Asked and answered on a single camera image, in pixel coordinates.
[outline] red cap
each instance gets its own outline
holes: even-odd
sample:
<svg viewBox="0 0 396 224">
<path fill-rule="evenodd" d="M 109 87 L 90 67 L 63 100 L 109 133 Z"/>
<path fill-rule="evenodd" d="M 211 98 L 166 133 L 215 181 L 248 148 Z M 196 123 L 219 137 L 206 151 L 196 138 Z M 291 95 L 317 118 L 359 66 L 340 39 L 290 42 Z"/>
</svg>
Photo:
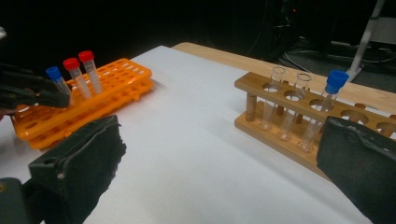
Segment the red cap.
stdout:
<svg viewBox="0 0 396 224">
<path fill-rule="evenodd" d="M 93 59 L 93 53 L 90 50 L 85 50 L 82 51 L 79 55 L 79 60 L 82 61 L 83 63 L 90 61 Z"/>
<path fill-rule="evenodd" d="M 72 70 L 79 67 L 79 62 L 77 58 L 69 58 L 64 60 L 64 68 L 66 70 Z"/>
</svg>

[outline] test tube with red cap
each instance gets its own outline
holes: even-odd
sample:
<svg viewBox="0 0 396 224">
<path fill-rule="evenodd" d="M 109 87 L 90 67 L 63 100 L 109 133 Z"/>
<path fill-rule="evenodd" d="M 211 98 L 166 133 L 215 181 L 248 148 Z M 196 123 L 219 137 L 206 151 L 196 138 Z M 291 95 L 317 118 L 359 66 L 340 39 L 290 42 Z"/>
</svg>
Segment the test tube with red cap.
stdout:
<svg viewBox="0 0 396 224">
<path fill-rule="evenodd" d="M 84 64 L 85 72 L 90 77 L 90 82 L 96 94 L 101 93 L 102 85 L 100 84 L 99 76 L 96 71 L 95 62 L 93 61 L 93 53 L 90 50 L 82 51 L 79 55 L 79 60 Z"/>
<path fill-rule="evenodd" d="M 69 72 L 70 76 L 74 79 L 77 89 L 82 97 L 86 100 L 92 97 L 90 89 L 82 76 L 79 69 L 79 62 L 77 58 L 69 58 L 64 60 L 64 68 Z"/>
</svg>

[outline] orange plastic rack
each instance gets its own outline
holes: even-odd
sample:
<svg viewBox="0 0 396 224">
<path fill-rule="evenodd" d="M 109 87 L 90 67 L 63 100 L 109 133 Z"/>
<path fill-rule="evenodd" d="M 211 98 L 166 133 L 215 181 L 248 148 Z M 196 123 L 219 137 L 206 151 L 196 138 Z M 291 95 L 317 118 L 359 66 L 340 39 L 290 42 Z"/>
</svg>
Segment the orange plastic rack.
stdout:
<svg viewBox="0 0 396 224">
<path fill-rule="evenodd" d="M 137 101 L 150 91 L 153 82 L 151 71 L 128 59 L 119 59 L 97 69 L 104 91 L 84 100 L 73 79 L 74 104 L 67 108 L 42 105 L 21 105 L 11 117 L 16 135 L 29 142 L 31 148 L 48 149 L 65 139 L 84 124 L 108 116 L 121 107 Z M 89 78 L 83 75 L 90 91 L 94 93 Z"/>
</svg>

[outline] glass test tube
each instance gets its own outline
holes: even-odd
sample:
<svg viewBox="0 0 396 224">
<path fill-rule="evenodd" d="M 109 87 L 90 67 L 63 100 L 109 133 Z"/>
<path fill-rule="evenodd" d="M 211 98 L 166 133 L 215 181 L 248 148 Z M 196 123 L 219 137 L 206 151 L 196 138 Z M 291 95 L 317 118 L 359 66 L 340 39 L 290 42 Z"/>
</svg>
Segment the glass test tube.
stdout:
<svg viewBox="0 0 396 224">
<path fill-rule="evenodd" d="M 79 70 L 79 62 L 77 58 L 70 58 L 64 60 L 64 68 L 69 72 L 70 76 L 74 79 L 78 91 L 81 93 L 85 100 L 92 97 L 90 89 L 82 76 L 81 70 Z"/>
<path fill-rule="evenodd" d="M 53 81 L 53 83 L 56 85 L 60 93 L 66 93 L 67 95 L 70 96 L 69 104 L 74 105 L 75 103 L 73 100 L 73 95 L 71 94 L 69 87 L 64 81 L 64 78 L 62 77 L 59 68 L 57 66 L 50 67 L 46 70 L 46 73 L 49 76 L 49 78 Z"/>
<path fill-rule="evenodd" d="M 100 84 L 99 76 L 96 71 L 95 62 L 93 61 L 93 53 L 90 50 L 82 51 L 79 55 L 79 60 L 82 62 L 87 72 L 88 77 L 90 77 L 90 82 L 93 86 L 93 90 L 96 94 L 101 93 L 102 85 Z"/>
<path fill-rule="evenodd" d="M 272 69 L 271 81 L 267 86 L 264 87 L 266 91 L 275 92 L 280 90 L 280 86 L 283 81 L 283 76 L 285 75 L 286 70 L 283 67 L 274 67 Z M 271 117 L 274 113 L 274 108 L 276 104 L 265 100 L 264 103 L 264 111 L 262 112 L 262 129 L 268 131 L 271 129 Z"/>
<path fill-rule="evenodd" d="M 337 99 L 338 92 L 345 85 L 349 75 L 343 71 L 332 70 L 327 78 L 327 86 L 322 92 L 322 99 L 318 102 L 315 109 L 317 111 L 330 111 Z M 312 151 L 312 143 L 318 135 L 323 122 L 315 119 L 309 120 L 309 124 L 303 135 L 302 141 L 297 147 L 303 152 Z"/>
<path fill-rule="evenodd" d="M 298 74 L 294 83 L 294 90 L 292 91 L 288 99 L 292 101 L 303 100 L 305 98 L 306 92 L 308 91 L 310 81 L 311 76 L 309 76 L 308 74 Z M 278 133 L 278 136 L 281 140 L 289 141 L 291 139 L 290 129 L 297 116 L 297 112 L 288 108 L 286 109 L 286 114 L 283 118 L 282 125 L 280 126 L 280 131 Z"/>
</svg>

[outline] test tube cap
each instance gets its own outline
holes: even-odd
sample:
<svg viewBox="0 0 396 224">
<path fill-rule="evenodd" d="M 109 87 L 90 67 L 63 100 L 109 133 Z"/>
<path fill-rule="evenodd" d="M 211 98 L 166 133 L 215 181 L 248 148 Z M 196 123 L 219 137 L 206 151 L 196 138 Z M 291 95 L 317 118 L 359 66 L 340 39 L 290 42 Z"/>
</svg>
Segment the test tube cap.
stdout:
<svg viewBox="0 0 396 224">
<path fill-rule="evenodd" d="M 79 67 L 79 62 L 77 58 L 69 58 L 64 60 L 64 68 L 66 70 L 72 70 Z"/>
<path fill-rule="evenodd" d="M 79 60 L 84 63 L 84 62 L 93 60 L 93 53 L 90 50 L 85 50 L 85 51 L 80 52 L 78 57 L 79 57 Z"/>
<path fill-rule="evenodd" d="M 326 92 L 336 94 L 346 84 L 349 75 L 341 70 L 332 70 L 327 77 Z"/>
<path fill-rule="evenodd" d="M 47 68 L 46 73 L 53 81 L 58 80 L 60 77 L 62 77 L 61 71 L 59 71 L 58 66 Z"/>
</svg>

